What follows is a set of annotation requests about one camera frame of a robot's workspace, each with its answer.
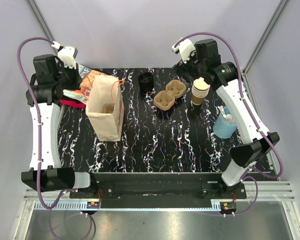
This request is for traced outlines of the red cloth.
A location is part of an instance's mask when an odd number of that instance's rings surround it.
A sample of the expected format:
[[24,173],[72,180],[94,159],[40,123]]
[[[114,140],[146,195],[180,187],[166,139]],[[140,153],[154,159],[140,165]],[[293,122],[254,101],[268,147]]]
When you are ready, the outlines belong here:
[[68,106],[68,107],[72,107],[75,109],[81,109],[81,110],[85,110],[86,109],[86,104],[80,102],[80,101],[76,101],[76,100],[69,100],[69,99],[61,99],[60,103],[62,105]]

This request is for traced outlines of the paper takeout bag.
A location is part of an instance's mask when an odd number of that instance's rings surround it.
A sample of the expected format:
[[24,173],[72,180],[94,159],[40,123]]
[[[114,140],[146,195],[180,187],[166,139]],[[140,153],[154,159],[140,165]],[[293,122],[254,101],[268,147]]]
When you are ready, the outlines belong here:
[[110,75],[98,75],[94,79],[85,113],[99,141],[121,140],[125,112],[123,84],[123,80]]

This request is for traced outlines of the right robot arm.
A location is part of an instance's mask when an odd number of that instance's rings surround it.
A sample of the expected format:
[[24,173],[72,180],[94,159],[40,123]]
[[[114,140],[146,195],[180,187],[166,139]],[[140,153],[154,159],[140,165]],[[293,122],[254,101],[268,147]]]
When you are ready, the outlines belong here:
[[242,144],[231,148],[231,162],[217,185],[218,195],[229,198],[247,169],[267,155],[280,137],[263,124],[243,91],[237,67],[232,62],[221,61],[215,40],[204,39],[196,43],[189,39],[179,40],[171,49],[181,56],[172,68],[177,75],[190,76],[194,80],[203,78],[225,103],[236,123]]

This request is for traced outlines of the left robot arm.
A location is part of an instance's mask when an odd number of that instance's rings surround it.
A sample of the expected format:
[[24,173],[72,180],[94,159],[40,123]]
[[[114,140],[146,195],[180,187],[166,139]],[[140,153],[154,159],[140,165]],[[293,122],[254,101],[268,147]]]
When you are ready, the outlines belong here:
[[61,167],[58,151],[58,126],[64,90],[78,90],[82,79],[53,54],[34,57],[35,73],[31,76],[33,94],[26,92],[33,125],[33,149],[29,171],[21,173],[21,181],[42,192],[80,189],[87,198],[98,193],[98,186],[87,172]]

